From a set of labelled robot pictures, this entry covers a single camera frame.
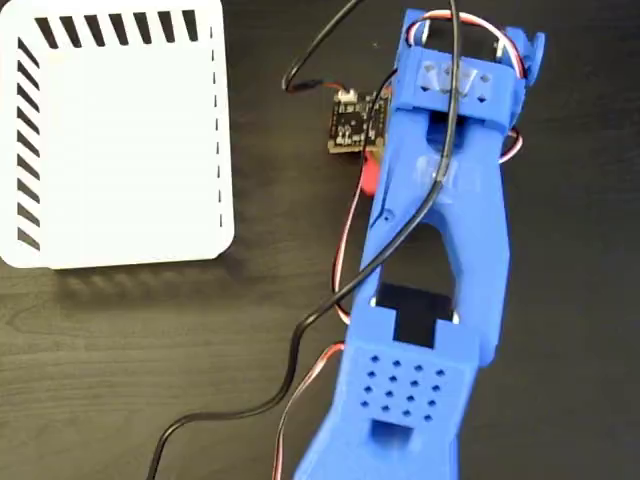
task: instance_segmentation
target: connector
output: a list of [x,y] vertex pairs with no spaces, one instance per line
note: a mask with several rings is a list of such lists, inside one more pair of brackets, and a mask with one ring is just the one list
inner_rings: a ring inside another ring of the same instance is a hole
[[356,103],[358,101],[358,92],[353,88],[348,92],[346,90],[340,90],[337,99],[340,103]]

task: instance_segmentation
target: circuit board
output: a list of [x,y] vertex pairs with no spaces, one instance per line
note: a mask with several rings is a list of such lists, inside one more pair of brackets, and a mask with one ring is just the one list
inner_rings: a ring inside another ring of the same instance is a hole
[[[329,153],[360,152],[364,145],[367,119],[374,93],[353,92],[351,96],[336,95],[329,130]],[[381,153],[384,149],[390,92],[384,91],[373,111],[373,123],[367,140],[367,150]]]

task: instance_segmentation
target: black wire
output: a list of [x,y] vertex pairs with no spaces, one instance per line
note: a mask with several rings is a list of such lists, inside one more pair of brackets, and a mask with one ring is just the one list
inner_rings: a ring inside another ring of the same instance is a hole
[[[371,127],[373,126],[373,120],[375,119],[376,105],[380,101],[380,97],[382,96],[382,92],[384,91],[385,87],[387,86],[387,83],[389,83],[391,81],[391,79],[396,74],[396,72],[397,72],[397,69],[394,69],[394,70],[391,71],[391,73],[387,76],[387,78],[385,78],[384,82],[382,83],[380,88],[376,91],[375,95],[373,96],[373,102],[371,103],[371,109],[369,110],[369,112],[367,114],[367,120],[365,121],[366,129],[365,129],[365,134],[364,134],[364,142],[362,143],[362,150],[360,150],[360,176],[358,177],[358,182],[356,184],[356,189],[360,188],[360,177],[362,177],[362,175],[364,173],[364,165],[365,165],[365,163],[367,161],[367,148],[370,145],[369,144],[369,132],[371,132]],[[336,265],[338,263],[338,253],[339,253],[339,251],[336,252],[336,256],[333,258],[333,265],[331,267],[331,291],[332,292],[337,291],[337,288],[336,288],[337,287],[337,285],[336,285],[336,277],[334,275],[334,272],[336,271]],[[342,305],[342,302],[337,302],[336,303],[336,307],[341,309],[342,311],[344,311],[348,315],[350,315],[349,310],[347,308],[345,308],[344,305]]]
[[338,82],[330,82],[321,79],[313,79],[313,80],[304,80],[302,82],[293,83],[293,79],[298,74],[300,69],[304,66],[305,63],[311,58],[311,56],[316,52],[320,45],[324,43],[324,41],[331,36],[336,28],[351,14],[353,11],[360,6],[360,4],[364,2],[364,0],[350,0],[343,8],[340,10],[335,17],[327,24],[326,27],[322,29],[322,31],[314,38],[307,51],[302,54],[299,58],[291,65],[289,71],[282,79],[282,90],[287,93],[298,93],[303,92],[305,90],[311,90],[313,88],[319,87],[326,83],[338,83]]
[[[363,0],[352,0],[347,4],[347,7],[341,11],[347,11],[348,13],[344,14],[344,16],[351,13],[355,7],[360,4]],[[298,364],[298,356],[300,352],[300,343],[305,332],[313,326],[323,315],[332,310],[339,302],[343,301],[349,295],[351,295],[356,288],[358,288],[375,270],[377,270],[387,259],[393,255],[393,253],[400,247],[400,245],[406,240],[409,234],[422,222],[422,219],[427,214],[427,212],[431,209],[433,204],[435,203],[438,194],[442,190],[444,179],[449,171],[449,165],[451,164],[451,156],[453,154],[453,144],[455,140],[455,129],[456,129],[456,121],[458,118],[458,100],[459,100],[459,78],[458,71],[460,67],[460,14],[458,12],[456,1],[449,0],[449,4],[451,5],[451,12],[453,16],[453,67],[452,67],[452,80],[451,80],[451,94],[449,98],[449,119],[447,121],[447,133],[445,136],[444,148],[442,150],[442,155],[440,157],[440,163],[438,165],[438,169],[436,171],[436,176],[431,189],[429,190],[426,198],[414,213],[414,215],[409,219],[409,221],[400,229],[400,231],[393,237],[393,239],[386,245],[374,258],[369,262],[369,264],[362,269],[356,277],[343,286],[339,292],[335,293],[331,297],[324,300],[318,307],[316,307],[310,314],[308,314],[304,320],[298,323],[291,335],[291,341],[289,345],[289,357],[287,368],[285,371],[284,379],[280,388],[277,390],[275,395],[266,400],[265,402],[256,405],[255,407],[236,410],[231,412],[197,412],[189,415],[185,415],[180,417],[176,421],[174,421],[171,425],[169,425],[165,431],[162,433],[158,442],[156,444],[155,450],[153,452],[153,456],[151,459],[151,464],[149,466],[149,471],[147,473],[147,480],[155,480],[156,474],[158,472],[158,467],[160,465],[160,460],[162,458],[162,453],[164,448],[171,436],[180,428],[185,425],[189,425],[196,422],[220,422],[220,421],[228,421],[228,420],[240,420],[243,418],[254,417],[256,415],[260,415],[265,413],[276,406],[278,406],[287,396],[291,387],[293,386],[293,382],[295,380],[295,374],[297,370]],[[339,21],[332,21],[323,32],[328,32],[325,34],[328,35],[335,29],[337,24],[340,23],[344,18]],[[322,40],[318,42],[314,41],[314,43],[318,43],[314,48],[310,48],[309,51],[313,53],[313,51],[319,46],[319,43],[322,43]],[[306,56],[306,59],[300,63],[300,66],[308,59],[310,55]],[[291,74],[285,75],[285,79],[293,78],[295,76],[295,72]],[[385,79],[383,84],[384,86],[387,83],[387,80],[390,77]]]

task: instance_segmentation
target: blue robotic gripper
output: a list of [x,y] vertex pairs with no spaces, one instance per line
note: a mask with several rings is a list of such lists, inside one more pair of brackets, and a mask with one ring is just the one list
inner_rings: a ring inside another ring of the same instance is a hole
[[[402,28],[380,184],[362,257],[366,265],[424,200],[448,109],[451,55],[409,47]],[[499,158],[535,81],[544,35],[507,34],[523,57],[463,57],[459,126],[444,189],[425,222],[442,234],[453,299],[381,283],[357,291],[332,407],[296,480],[456,480],[458,431],[479,367],[494,358],[509,270]]]

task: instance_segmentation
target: wood grain surface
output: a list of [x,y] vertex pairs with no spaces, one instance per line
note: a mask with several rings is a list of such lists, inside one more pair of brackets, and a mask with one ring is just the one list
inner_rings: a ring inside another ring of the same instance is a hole
[[[142,480],[174,417],[272,394],[291,329],[328,293],[358,166],[326,153],[331,94],[285,96],[279,81],[343,0],[223,3],[235,243],[192,264],[0,266],[0,478]],[[403,10],[444,5],[370,0],[307,72],[372,89],[393,61]],[[520,124],[525,150],[503,170],[509,298],[498,358],[480,375],[462,430],[461,478],[638,478],[640,3],[461,8],[549,35]],[[420,232],[390,268],[449,288],[438,242]],[[343,335],[327,317],[305,340],[302,366]],[[293,413],[286,478],[329,405],[334,375],[335,367]],[[185,429],[159,479],[269,478],[278,414]]]

